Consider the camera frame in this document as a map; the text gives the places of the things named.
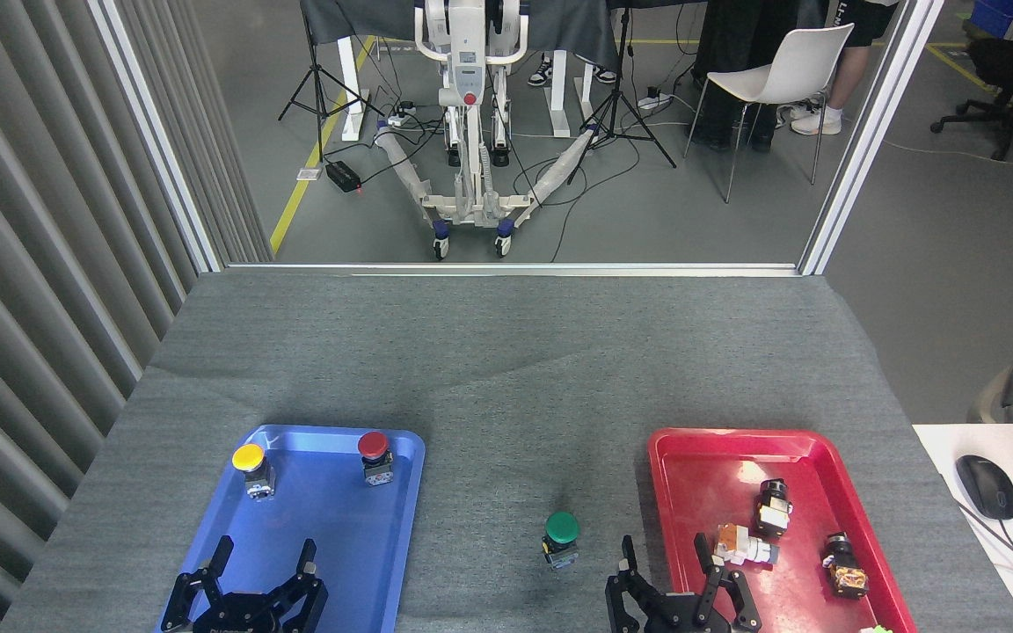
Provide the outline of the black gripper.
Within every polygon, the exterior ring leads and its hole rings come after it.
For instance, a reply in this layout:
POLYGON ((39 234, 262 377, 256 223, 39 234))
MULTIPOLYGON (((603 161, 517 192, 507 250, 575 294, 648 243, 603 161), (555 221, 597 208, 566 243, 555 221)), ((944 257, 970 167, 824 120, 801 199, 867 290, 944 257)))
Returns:
POLYGON ((611 632, 642 629, 627 612, 624 597, 631 597, 647 616, 645 632, 760 632, 761 617, 744 573, 728 570, 715 558, 705 533, 696 533, 693 548, 706 579, 703 592, 659 594, 638 572, 632 537, 623 537, 619 569, 604 586, 611 632), (731 621, 715 609, 719 589, 725 589, 731 598, 735 612, 731 621))
POLYGON ((228 565, 234 542, 220 538, 211 556, 193 572, 178 574, 166 602, 160 630, 177 632, 281 632, 314 630, 327 602, 326 584, 314 562, 317 545, 306 538, 294 576, 271 594, 222 594, 220 577, 228 565), (198 594, 205 594, 208 609, 192 618, 198 594))

